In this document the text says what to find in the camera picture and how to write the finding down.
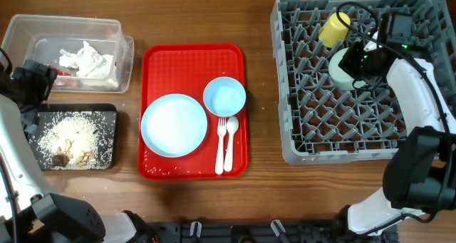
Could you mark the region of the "green small plate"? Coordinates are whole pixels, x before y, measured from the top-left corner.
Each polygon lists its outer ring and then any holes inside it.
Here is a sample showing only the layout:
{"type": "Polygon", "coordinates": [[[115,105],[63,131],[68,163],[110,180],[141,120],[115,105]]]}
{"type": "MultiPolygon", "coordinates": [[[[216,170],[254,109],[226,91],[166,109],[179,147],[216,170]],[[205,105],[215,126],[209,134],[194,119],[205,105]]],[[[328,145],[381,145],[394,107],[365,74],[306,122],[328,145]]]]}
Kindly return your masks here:
{"type": "Polygon", "coordinates": [[[342,68],[339,67],[343,56],[345,55],[348,48],[343,48],[335,53],[329,60],[328,73],[335,87],[342,91],[352,91],[355,88],[362,88],[366,85],[364,81],[356,81],[353,86],[354,78],[348,75],[342,68]]]}

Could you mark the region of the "red snack wrapper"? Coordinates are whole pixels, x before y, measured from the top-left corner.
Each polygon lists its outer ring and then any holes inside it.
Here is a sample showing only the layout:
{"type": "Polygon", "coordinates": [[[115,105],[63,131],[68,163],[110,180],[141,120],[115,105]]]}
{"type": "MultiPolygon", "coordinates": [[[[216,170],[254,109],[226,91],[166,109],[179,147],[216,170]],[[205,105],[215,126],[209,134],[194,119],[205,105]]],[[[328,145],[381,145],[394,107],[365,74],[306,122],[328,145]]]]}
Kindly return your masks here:
{"type": "Polygon", "coordinates": [[[60,71],[60,70],[58,70],[58,75],[59,76],[72,76],[71,73],[63,72],[63,71],[60,71]]]}

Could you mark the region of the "yellow plastic cup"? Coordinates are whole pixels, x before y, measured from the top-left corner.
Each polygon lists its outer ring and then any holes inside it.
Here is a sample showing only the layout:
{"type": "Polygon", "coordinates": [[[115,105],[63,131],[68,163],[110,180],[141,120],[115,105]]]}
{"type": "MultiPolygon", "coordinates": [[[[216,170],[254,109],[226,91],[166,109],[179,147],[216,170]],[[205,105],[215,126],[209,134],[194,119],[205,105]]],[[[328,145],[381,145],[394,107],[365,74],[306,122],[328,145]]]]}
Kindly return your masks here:
{"type": "Polygon", "coordinates": [[[318,39],[321,40],[323,45],[327,48],[333,48],[338,40],[343,41],[348,33],[348,28],[340,22],[337,15],[341,17],[343,22],[351,25],[350,17],[347,14],[343,12],[332,14],[318,34],[318,39]]]}

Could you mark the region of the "white napkin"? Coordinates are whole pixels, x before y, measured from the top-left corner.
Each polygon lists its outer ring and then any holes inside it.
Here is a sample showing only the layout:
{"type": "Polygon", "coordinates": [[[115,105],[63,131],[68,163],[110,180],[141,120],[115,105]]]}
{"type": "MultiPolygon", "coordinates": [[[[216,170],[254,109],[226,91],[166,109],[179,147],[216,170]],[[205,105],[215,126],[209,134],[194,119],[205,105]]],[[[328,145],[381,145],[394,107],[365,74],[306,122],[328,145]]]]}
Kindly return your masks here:
{"type": "Polygon", "coordinates": [[[77,53],[60,50],[59,65],[75,70],[74,76],[89,78],[85,84],[117,88],[119,85],[116,76],[116,65],[113,65],[113,55],[100,54],[87,41],[77,53]]]}

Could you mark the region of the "light blue bowl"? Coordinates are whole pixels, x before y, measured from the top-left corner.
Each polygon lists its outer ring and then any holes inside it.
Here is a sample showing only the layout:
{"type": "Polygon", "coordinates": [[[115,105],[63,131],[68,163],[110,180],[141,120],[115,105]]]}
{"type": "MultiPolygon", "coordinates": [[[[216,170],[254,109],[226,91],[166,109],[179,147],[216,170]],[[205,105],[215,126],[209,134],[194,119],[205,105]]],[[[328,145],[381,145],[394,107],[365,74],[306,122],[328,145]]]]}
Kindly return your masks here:
{"type": "Polygon", "coordinates": [[[206,109],[217,117],[228,118],[239,113],[247,101],[244,86],[231,77],[211,80],[203,91],[206,109]]]}

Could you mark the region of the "light blue dinner plate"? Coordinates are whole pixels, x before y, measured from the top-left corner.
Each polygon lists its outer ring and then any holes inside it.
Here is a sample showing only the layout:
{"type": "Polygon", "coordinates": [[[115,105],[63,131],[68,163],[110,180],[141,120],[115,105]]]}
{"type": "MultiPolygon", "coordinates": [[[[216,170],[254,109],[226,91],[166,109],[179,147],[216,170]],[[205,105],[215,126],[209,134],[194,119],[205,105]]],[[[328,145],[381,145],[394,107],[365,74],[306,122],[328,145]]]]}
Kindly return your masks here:
{"type": "Polygon", "coordinates": [[[194,98],[173,93],[154,100],[145,110],[140,133],[155,154],[176,158],[196,150],[205,138],[208,119],[194,98]]]}

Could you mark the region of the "white plastic fork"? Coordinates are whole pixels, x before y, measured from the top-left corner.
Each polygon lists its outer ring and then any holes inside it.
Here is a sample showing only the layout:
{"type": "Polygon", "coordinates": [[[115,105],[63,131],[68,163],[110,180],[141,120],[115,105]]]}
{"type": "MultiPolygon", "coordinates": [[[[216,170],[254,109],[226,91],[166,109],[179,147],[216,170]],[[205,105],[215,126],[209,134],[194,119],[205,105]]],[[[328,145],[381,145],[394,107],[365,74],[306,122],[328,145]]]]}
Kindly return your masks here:
{"type": "Polygon", "coordinates": [[[218,146],[217,156],[214,171],[217,175],[221,175],[224,171],[224,136],[227,133],[227,119],[219,118],[217,124],[218,146]]]}

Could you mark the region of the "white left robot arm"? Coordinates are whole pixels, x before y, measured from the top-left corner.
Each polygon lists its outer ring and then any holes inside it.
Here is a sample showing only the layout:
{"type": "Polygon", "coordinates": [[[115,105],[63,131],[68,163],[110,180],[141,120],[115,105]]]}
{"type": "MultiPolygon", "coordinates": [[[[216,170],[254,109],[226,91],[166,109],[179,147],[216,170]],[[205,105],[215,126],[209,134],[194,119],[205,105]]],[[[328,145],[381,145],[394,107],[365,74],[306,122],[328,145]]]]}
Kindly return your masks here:
{"type": "Polygon", "coordinates": [[[86,201],[55,193],[26,139],[48,98],[56,68],[27,60],[1,71],[1,241],[136,242],[132,212],[101,216],[86,201]]]}

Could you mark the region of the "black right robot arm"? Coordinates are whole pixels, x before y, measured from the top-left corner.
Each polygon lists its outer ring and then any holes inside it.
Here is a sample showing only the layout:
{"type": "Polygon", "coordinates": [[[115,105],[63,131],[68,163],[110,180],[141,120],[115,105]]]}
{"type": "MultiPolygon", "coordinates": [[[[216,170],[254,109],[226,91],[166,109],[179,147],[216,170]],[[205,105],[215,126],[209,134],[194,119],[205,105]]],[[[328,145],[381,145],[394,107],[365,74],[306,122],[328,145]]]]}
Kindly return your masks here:
{"type": "Polygon", "coordinates": [[[406,218],[427,221],[455,209],[455,118],[438,89],[433,65],[417,50],[399,45],[357,43],[329,63],[337,82],[378,77],[393,89],[407,138],[388,163],[383,186],[338,216],[343,234],[376,236],[406,218]]]}

